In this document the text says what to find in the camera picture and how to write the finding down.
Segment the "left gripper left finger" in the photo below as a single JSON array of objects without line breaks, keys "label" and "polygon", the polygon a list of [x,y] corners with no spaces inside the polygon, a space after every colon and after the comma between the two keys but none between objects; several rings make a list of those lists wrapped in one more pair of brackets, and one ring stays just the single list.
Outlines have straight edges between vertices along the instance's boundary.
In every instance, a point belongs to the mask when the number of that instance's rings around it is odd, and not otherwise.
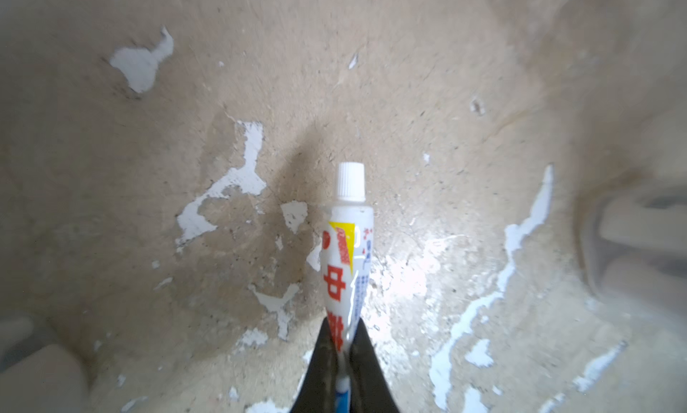
[{"label": "left gripper left finger", "polygon": [[291,413],[334,413],[337,351],[324,318],[302,387]]}]

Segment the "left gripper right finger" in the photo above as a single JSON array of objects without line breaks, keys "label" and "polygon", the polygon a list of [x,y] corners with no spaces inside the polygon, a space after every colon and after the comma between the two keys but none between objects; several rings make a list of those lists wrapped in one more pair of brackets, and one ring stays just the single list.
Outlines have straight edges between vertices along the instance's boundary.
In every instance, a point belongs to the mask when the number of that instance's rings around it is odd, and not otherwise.
[{"label": "left gripper right finger", "polygon": [[349,351],[348,372],[352,384],[352,412],[400,412],[362,319]]}]

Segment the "toothpaste tube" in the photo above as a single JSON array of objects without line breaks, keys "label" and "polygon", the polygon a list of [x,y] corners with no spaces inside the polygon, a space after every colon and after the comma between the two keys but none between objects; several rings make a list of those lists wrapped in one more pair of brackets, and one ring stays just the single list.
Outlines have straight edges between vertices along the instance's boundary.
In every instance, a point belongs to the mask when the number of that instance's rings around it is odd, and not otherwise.
[{"label": "toothpaste tube", "polygon": [[366,202],[365,166],[338,166],[334,201],[322,234],[320,264],[325,305],[337,353],[334,411],[348,412],[352,379],[346,370],[370,280],[374,210]]}]

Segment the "clear cup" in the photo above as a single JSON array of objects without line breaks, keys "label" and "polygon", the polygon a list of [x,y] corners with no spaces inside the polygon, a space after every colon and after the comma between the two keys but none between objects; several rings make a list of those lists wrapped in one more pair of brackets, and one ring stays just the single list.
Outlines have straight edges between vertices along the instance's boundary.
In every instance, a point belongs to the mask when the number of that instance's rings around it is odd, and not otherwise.
[{"label": "clear cup", "polygon": [[579,243],[586,281],[601,301],[685,333],[685,179],[599,194],[583,213]]},{"label": "clear cup", "polygon": [[88,377],[45,320],[1,316],[1,411],[84,412]]}]

